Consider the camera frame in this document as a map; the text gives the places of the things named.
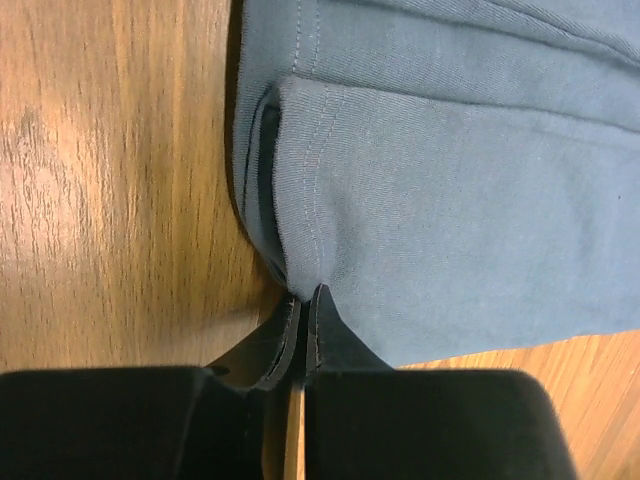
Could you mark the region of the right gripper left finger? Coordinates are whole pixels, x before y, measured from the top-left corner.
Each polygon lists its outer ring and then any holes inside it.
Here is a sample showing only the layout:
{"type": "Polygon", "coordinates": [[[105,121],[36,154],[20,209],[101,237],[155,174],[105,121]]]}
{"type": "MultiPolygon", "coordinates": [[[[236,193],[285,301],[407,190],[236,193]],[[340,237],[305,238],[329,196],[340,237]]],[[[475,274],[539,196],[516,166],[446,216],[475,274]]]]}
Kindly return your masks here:
{"type": "Polygon", "coordinates": [[[5,479],[280,479],[301,305],[206,366],[1,377],[5,479]]]}

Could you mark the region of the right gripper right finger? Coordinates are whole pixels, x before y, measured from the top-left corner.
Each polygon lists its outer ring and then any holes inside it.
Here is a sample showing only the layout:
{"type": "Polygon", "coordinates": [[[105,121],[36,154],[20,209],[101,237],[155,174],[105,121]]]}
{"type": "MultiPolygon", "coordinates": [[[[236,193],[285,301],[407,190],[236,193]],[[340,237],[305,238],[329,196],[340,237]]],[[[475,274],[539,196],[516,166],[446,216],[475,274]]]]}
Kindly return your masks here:
{"type": "Polygon", "coordinates": [[[320,286],[308,310],[305,463],[310,479],[573,479],[552,402],[508,369],[397,370],[320,286]]]}

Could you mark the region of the blue-grey t-shirt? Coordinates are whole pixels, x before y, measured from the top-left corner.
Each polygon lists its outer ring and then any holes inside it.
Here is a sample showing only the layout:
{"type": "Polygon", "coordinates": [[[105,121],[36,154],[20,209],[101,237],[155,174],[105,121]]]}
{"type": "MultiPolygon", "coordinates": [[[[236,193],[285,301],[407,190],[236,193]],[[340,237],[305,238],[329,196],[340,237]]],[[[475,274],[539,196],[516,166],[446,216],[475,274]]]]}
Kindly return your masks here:
{"type": "Polygon", "coordinates": [[[246,231],[406,365],[639,325],[635,1],[247,1],[246,231]]]}

